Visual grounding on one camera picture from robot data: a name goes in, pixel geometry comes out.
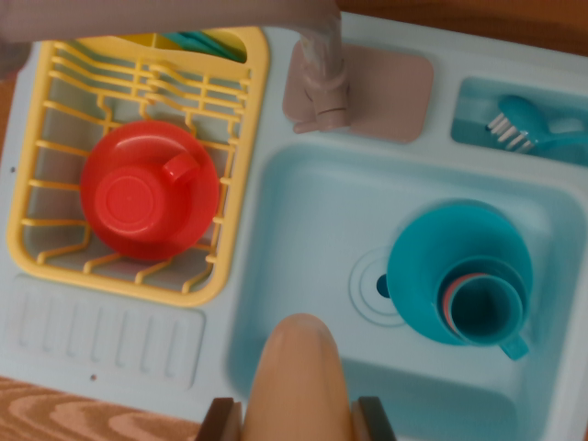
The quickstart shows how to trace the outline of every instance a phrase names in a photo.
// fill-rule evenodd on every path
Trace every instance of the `dish rack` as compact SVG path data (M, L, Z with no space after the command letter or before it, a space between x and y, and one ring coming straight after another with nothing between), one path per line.
M37 277L175 306L198 306L219 294L269 64L259 28L223 32L243 43L246 62L178 51L156 34L43 43L7 230L18 265ZM207 233L162 262L110 250L81 209L85 158L100 138L138 119L189 130L220 178L219 208Z

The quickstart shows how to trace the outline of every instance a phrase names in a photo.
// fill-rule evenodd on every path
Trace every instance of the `drain hole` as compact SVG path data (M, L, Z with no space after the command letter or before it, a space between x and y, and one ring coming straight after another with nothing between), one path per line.
M382 275L379 277L378 281L376 282L376 289L378 290L378 294L386 299L390 298L390 293L388 292L388 284L386 283L386 275Z

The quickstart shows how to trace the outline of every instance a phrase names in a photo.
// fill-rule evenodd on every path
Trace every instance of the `sink basin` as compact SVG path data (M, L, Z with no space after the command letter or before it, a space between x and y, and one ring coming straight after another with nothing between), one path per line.
M377 290L403 226L452 199L494 206L529 248L536 274L525 329L531 352L520 362L498 347L426 339ZM287 146L263 175L228 358L232 383L247 396L273 328L290 314L308 312L334 335L351 399L379 396L398 434L537 439L557 379L585 223L561 190L386 154Z

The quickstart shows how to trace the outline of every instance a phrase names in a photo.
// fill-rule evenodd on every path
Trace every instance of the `wood grain surface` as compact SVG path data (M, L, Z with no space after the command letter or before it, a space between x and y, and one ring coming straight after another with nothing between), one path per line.
M337 3L348 12L588 55L586 0ZM14 83L0 84L0 140L13 91ZM197 431L195 423L0 379L0 441L187 441Z

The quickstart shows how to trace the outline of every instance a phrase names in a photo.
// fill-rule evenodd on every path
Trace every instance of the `toy sink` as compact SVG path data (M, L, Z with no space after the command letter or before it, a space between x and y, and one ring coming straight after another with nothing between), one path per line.
M484 125L498 114L499 96L581 112L588 61L368 17L345 15L343 29L346 42L433 64L421 136L395 144L295 135L280 109L298 36L264 29L269 77L222 292L182 310L53 283L25 275L3 243L1 375L201 421L214 397L246 402L273 327L309 312L334 335L350 398L379 396L402 441L582 439L588 170L582 161L483 147L491 146ZM17 84L1 164L3 229L33 60ZM497 208L531 254L530 350L521 361L500 348L430 341L377 289L399 232L424 210L458 199Z

